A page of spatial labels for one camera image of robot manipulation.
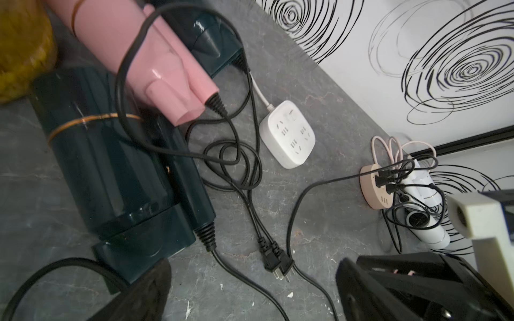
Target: dark green hair dryer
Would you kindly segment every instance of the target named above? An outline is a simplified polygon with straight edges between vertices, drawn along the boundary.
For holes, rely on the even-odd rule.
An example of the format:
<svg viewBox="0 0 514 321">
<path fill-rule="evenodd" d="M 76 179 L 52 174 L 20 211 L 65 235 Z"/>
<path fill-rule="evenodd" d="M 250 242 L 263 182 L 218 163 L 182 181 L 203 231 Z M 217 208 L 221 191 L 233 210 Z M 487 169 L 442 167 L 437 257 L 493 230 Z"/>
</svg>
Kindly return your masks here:
<svg viewBox="0 0 514 321">
<path fill-rule="evenodd" d="M 30 101 L 89 231 L 96 258 L 134 282 L 195 241 L 215 213 L 194 161 L 142 150 L 114 108 L 114 76 L 91 67 L 37 78 Z M 164 116 L 125 103 L 130 125 L 161 147 L 189 151 Z"/>
</svg>

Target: white power strip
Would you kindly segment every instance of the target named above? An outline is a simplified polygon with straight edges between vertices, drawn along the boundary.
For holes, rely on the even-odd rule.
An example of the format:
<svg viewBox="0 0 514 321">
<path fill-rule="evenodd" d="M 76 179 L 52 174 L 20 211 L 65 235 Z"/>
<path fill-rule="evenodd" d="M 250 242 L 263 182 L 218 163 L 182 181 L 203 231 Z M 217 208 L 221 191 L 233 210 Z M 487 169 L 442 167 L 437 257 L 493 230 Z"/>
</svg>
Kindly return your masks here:
<svg viewBox="0 0 514 321">
<path fill-rule="evenodd" d="M 278 105 L 262 120 L 259 133 L 266 147 L 285 169 L 303 164 L 316 142 L 313 129 L 289 100 Z"/>
</svg>

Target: gray marble countertop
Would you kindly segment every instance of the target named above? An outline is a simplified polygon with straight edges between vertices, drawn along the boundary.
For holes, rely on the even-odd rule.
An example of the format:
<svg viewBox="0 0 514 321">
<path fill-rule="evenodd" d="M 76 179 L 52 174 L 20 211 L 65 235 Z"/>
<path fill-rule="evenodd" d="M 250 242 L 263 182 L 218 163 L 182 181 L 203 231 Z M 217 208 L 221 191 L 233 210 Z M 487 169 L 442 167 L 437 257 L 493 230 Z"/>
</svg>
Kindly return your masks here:
<svg viewBox="0 0 514 321">
<path fill-rule="evenodd" d="M 264 176 L 253 199 L 264 224 L 285 248 L 287 222 L 301 191 L 317 180 L 355 174 L 371 164 L 370 139 L 385 134 L 252 0 L 217 0 L 213 6 L 240 32 L 252 73 L 268 100 L 275 105 L 286 99 L 295 102 L 316 133 L 312 154 L 294 169 L 283 169 L 266 147 L 261 151 Z M 53 22 L 60 66 L 97 63 L 54 17 Z M 214 80 L 227 108 L 236 109 L 247 92 L 244 76 L 229 67 Z M 261 120 L 266 109 L 257 104 Z M 241 139 L 254 143 L 250 106 L 235 119 L 235 126 Z M 230 137 L 225 127 L 199 126 L 191 149 Z M 210 177 L 198 164 L 200 173 Z M 264 270 L 237 195 L 208 192 L 217 213 L 219 252 L 268 289 L 291 320 L 332 320 L 333 311 L 313 286 L 293 272 L 288 283 Z M 97 239 L 87 232 L 27 99 L 0 107 L 0 209 L 0 313 L 37 269 L 65 257 L 93 257 L 90 246 Z M 338 262 L 394 254 L 383 219 L 367 206 L 357 179 L 318 187 L 305 197 L 292 247 L 297 265 L 332 296 L 340 319 L 344 314 L 335 284 Z M 282 320 L 261 294 L 219 267 L 199 241 L 171 257 L 170 263 L 172 284 L 163 320 L 184 320 L 188 308 L 188 320 Z M 15 319 L 87 319 L 111 299 L 100 276 L 63 268 L 30 290 Z"/>
</svg>

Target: black trim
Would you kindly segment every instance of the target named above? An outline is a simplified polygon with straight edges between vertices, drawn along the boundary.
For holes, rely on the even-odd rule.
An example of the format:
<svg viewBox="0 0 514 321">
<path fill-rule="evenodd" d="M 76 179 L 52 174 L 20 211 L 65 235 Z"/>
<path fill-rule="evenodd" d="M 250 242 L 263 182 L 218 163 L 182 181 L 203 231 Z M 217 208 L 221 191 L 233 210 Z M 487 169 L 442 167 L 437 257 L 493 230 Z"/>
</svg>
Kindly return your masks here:
<svg viewBox="0 0 514 321">
<path fill-rule="evenodd" d="M 435 151 L 438 156 L 460 152 L 462 150 L 498 143 L 504 140 L 514 138 L 514 126 L 504 127 L 493 131 L 488 131 L 480 135 L 471 136 L 468 138 L 456 140 L 443 145 L 435 146 Z M 431 154 L 432 150 L 427 148 L 418 152 L 410 153 L 412 157 L 422 154 Z"/>
</svg>

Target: pink hair dryer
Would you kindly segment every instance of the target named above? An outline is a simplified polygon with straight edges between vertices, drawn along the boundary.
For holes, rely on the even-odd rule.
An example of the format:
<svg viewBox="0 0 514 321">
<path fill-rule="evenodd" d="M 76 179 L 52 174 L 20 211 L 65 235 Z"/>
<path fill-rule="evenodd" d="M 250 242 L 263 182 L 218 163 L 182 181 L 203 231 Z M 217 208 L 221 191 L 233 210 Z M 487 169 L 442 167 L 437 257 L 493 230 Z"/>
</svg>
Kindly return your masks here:
<svg viewBox="0 0 514 321">
<path fill-rule="evenodd" d="M 116 73 L 153 7 L 133 0 L 45 0 L 75 36 Z M 143 102 L 156 106 L 177 126 L 192 121 L 219 92 L 189 50 L 159 18 L 131 64 L 127 82 Z"/>
</svg>

